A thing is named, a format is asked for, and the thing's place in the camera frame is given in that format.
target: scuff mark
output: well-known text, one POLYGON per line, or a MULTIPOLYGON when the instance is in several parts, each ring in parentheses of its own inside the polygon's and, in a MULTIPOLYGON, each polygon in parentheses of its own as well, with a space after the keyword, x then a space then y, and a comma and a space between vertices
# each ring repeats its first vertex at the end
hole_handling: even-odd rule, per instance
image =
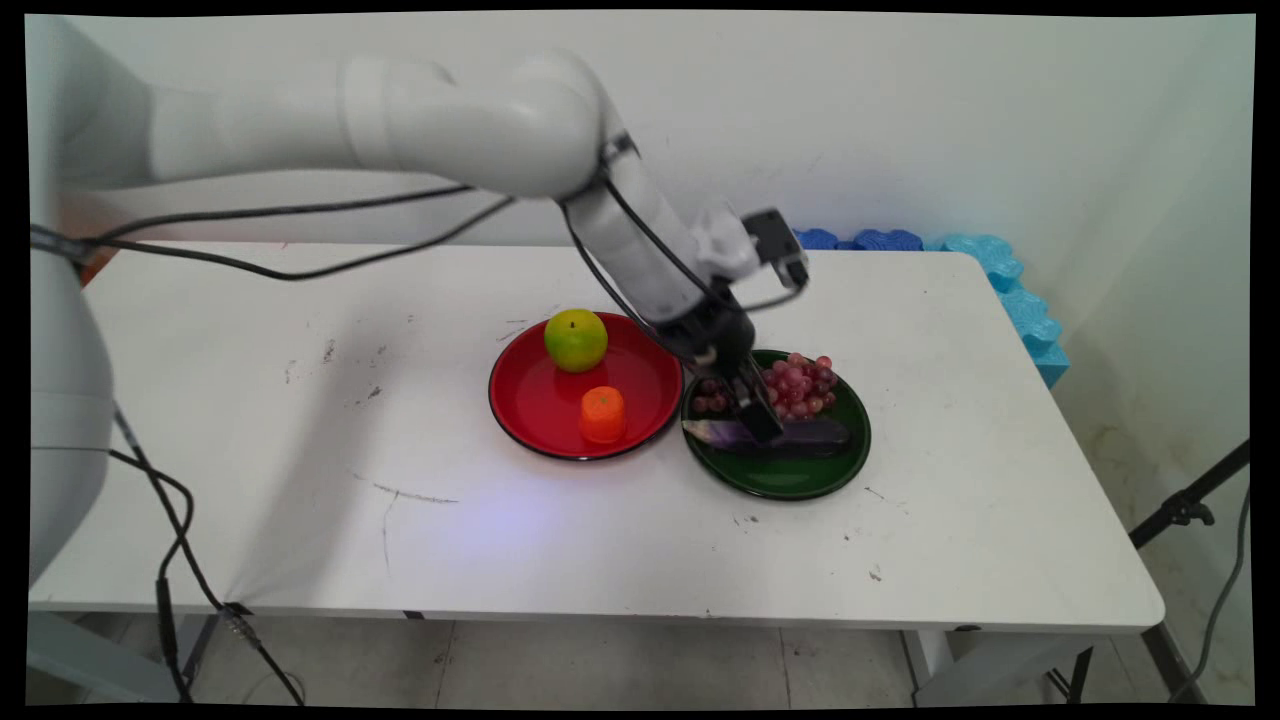
POLYGON ((383 492, 393 493, 393 495, 396 495, 396 497, 401 497, 401 496, 412 497, 413 500, 421 500, 422 502, 436 502, 436 503, 440 503, 440 505, 451 505, 451 503, 457 502, 457 500, 449 500, 447 497, 431 497, 429 495, 413 495, 411 492, 398 491, 396 488, 389 488, 387 486, 380 486, 378 483, 369 483, 369 484, 374 486, 375 488, 378 488, 378 489, 380 489, 383 492))
POLYGON ((396 506, 396 501, 399 500, 399 492, 397 492, 392 501, 387 503, 387 510, 383 512, 383 564, 387 566, 387 574, 392 574, 392 559, 387 552, 387 516, 392 514, 392 507, 396 506))

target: green plate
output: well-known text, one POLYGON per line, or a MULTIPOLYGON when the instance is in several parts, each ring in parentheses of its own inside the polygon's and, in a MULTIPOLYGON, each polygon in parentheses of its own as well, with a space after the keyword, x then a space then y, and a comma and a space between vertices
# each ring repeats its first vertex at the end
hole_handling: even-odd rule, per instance
MULTIPOLYGON (((751 355, 760 368, 768 368, 774 360, 787 359, 786 352, 777 350, 755 350, 751 355)), ((696 386, 695 380, 685 388, 685 396, 680 402, 680 419, 724 418, 723 414, 694 414, 691 405, 696 386)), ((838 378, 838 373, 832 392, 836 393, 836 407, 823 411, 822 416, 838 420, 854 436, 854 442, 840 455, 817 459, 760 460, 759 457, 716 450, 689 433, 684 433, 685 442, 689 443, 694 456, 717 478, 742 492, 772 500, 809 500, 836 492, 849 484, 849 480, 854 479, 854 475, 867 462, 867 454, 872 448, 872 425, 867 419, 863 401, 845 383, 844 378, 838 378)))

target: orange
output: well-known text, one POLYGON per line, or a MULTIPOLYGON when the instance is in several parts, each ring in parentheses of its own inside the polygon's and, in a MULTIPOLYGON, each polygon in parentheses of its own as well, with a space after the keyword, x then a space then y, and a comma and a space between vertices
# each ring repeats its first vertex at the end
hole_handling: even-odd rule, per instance
POLYGON ((582 437, 591 442, 617 442, 627 429, 627 407, 622 393, 609 386, 586 391, 577 427, 582 430, 582 437))

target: robotic arm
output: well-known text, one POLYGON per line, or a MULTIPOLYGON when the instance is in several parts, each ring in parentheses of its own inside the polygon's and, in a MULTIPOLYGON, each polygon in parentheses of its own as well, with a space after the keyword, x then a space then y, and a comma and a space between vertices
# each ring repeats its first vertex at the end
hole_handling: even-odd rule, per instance
MULTIPOLYGON (((61 184, 115 188, 302 168, 431 173, 549 197, 663 343, 728 382, 758 439, 781 434, 750 360, 754 327, 728 283, 772 263, 785 286, 800 287, 803 250, 776 210, 740 219, 721 206, 691 228, 681 223, 581 59, 543 53, 507 81, 471 90, 434 64, 360 58, 214 95, 145 85, 61 18, 28 15, 26 29, 32 223, 56 227, 61 184)), ((37 251, 31 269, 35 582, 105 474, 105 454, 65 448, 109 447, 114 404, 105 346, 73 273, 37 251)))

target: blue foam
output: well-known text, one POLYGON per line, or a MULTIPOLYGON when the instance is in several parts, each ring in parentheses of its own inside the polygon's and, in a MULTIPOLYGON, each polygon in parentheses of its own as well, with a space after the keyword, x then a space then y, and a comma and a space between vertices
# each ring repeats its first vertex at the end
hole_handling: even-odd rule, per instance
POLYGON ((800 241, 800 247, 805 250, 835 250, 840 238, 831 234, 822 228, 813 228, 808 231, 792 229, 796 240, 800 241))
POLYGON ((993 234, 948 234, 942 238, 942 251, 977 258, 996 292, 1007 292, 1023 274, 1023 264, 1014 258, 1014 249, 993 234))
POLYGON ((1014 281, 1009 292, 997 292, 1000 304, 1009 313, 1009 319, 1014 322, 1018 336, 1023 338, 1023 345, 1032 357, 1048 351, 1059 336, 1062 334, 1062 325, 1048 316, 1048 302, 1029 292, 1023 283, 1014 281))
POLYGON ((1033 357, 1033 360, 1036 361, 1036 369, 1041 372, 1041 378, 1050 388, 1071 366, 1071 361, 1066 359, 1066 352, 1062 352, 1062 347, 1056 342, 1048 350, 1033 357))
POLYGON ((904 250, 904 251, 922 251, 924 250, 924 243, 920 238, 906 231, 890 231, 881 232, 873 229, 865 229, 854 236, 854 240, 849 241, 850 250, 904 250))

